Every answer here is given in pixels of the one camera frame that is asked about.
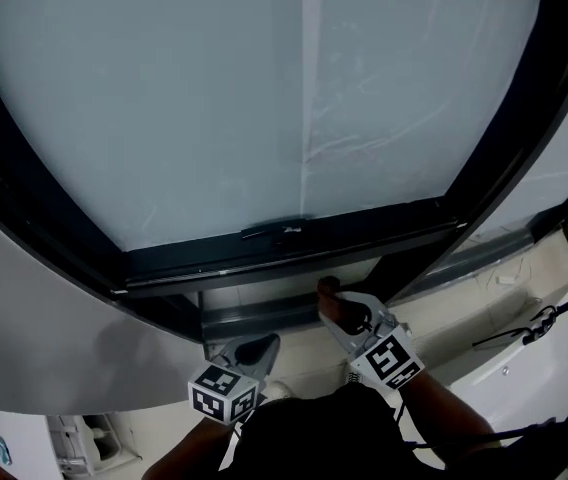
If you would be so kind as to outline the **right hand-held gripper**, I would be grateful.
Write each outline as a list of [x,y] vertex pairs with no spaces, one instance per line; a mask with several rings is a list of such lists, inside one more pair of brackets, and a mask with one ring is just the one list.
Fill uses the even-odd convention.
[[347,352],[357,352],[350,362],[353,370],[395,391],[424,370],[410,332],[400,323],[381,320],[387,311],[379,299],[361,292],[339,292],[337,298],[339,319],[334,321],[323,314],[319,317]]

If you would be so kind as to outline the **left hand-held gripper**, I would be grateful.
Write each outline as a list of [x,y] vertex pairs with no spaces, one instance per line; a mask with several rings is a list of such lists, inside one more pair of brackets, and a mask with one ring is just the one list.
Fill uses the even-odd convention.
[[[228,342],[214,361],[255,361],[254,368],[272,368],[280,351],[277,333],[249,335]],[[265,384],[239,371],[206,361],[188,381],[192,409],[221,424],[243,421],[265,400]]]

